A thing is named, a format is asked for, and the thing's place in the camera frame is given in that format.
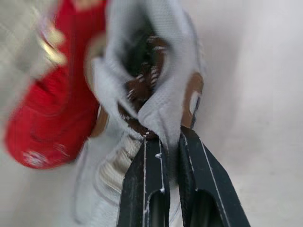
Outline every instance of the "gold emblem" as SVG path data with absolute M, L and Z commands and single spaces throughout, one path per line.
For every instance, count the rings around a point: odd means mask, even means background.
M 67 58 L 57 49 L 57 47 L 62 45 L 65 41 L 64 34 L 57 30 L 53 24 L 50 24 L 46 39 L 47 42 L 41 37 L 38 37 L 38 43 L 45 51 L 47 59 L 55 65 L 65 65 L 67 63 Z
M 23 160 L 31 166 L 38 168 L 42 168 L 48 163 L 48 160 L 44 155 L 32 150 L 28 151 L 27 153 L 23 153 Z

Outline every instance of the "clip jaw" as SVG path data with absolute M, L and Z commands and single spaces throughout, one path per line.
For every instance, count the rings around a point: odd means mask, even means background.
M 178 184 L 184 227 L 250 227 L 232 182 L 198 135 L 182 127 Z M 117 227 L 168 227 L 169 181 L 159 140 L 146 141 L 123 182 Z
M 142 144 L 123 181 L 117 227 L 168 227 L 169 181 L 158 139 Z

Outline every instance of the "white logo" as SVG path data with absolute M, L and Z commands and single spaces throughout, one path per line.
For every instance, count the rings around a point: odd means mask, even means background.
M 23 159 L 25 162 L 34 167 L 43 167 L 47 163 L 47 158 L 37 152 L 29 151 L 28 153 L 23 153 Z
M 65 147 L 64 145 L 62 145 L 62 144 L 60 144 L 60 143 L 56 143 L 56 144 L 54 144 L 53 148 L 54 148 L 55 150 L 59 151 L 61 154 L 63 154 L 63 155 L 65 155 L 65 156 L 69 157 L 69 155 L 66 154 L 66 147 Z

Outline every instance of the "red fabric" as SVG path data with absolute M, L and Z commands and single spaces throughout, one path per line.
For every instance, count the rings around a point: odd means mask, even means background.
M 89 41 L 105 32 L 106 1 L 77 12 L 64 0 L 54 25 L 65 35 L 59 46 L 68 63 L 36 81 L 12 115 L 5 143 L 21 164 L 48 169 L 74 160 L 95 125 L 98 102 L 84 77 Z

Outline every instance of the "sneaker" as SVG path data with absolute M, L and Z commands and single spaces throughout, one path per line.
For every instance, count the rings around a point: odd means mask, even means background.
M 129 123 L 123 119 L 124 114 L 121 114 L 122 107 L 140 125 L 156 133 L 165 148 L 176 148 L 187 84 L 193 75 L 204 74 L 205 70 L 203 62 L 197 59 L 199 50 L 196 37 L 187 21 L 177 1 L 112 1 L 108 15 L 110 26 L 106 55 L 104 59 L 94 60 L 95 95 L 108 114 L 115 117 L 131 136 L 144 139 L 144 135 L 138 131 L 130 130 Z M 133 78 L 123 61 L 128 48 L 133 46 L 133 40 L 140 34 L 139 30 L 147 24 L 165 40 L 168 48 L 165 50 L 163 71 L 155 85 L 156 92 L 138 111 L 129 99 L 132 98 L 129 94 L 131 90 L 125 87 Z
M 166 70 L 168 45 L 152 34 L 149 27 L 140 30 L 132 44 L 127 50 L 126 61 L 121 59 L 121 62 L 132 77 L 132 80 L 125 83 L 126 97 L 135 111 L 138 111 L 153 94 L 161 72 Z M 201 63 L 198 51 L 193 54 L 193 58 L 196 67 L 189 75 L 181 122 L 189 128 L 194 125 L 203 88 L 203 71 L 198 67 Z M 98 71 L 98 62 L 101 61 L 102 59 L 94 61 L 95 73 Z M 119 120 L 110 116 L 106 130 L 87 141 L 76 164 L 71 209 L 74 221 L 82 226 L 116 226 L 123 179 L 143 142 L 133 135 L 139 134 L 143 139 L 156 137 L 153 131 L 143 127 L 122 105 L 118 110 L 127 130 Z M 172 186 L 169 224 L 179 227 L 183 224 L 178 187 L 174 184 Z
M 22 165 L 48 169 L 71 162 L 91 134 L 99 104 L 85 75 L 105 46 L 106 3 L 79 11 L 62 0 L 43 20 L 38 42 L 48 69 L 12 114 L 5 136 L 8 152 Z

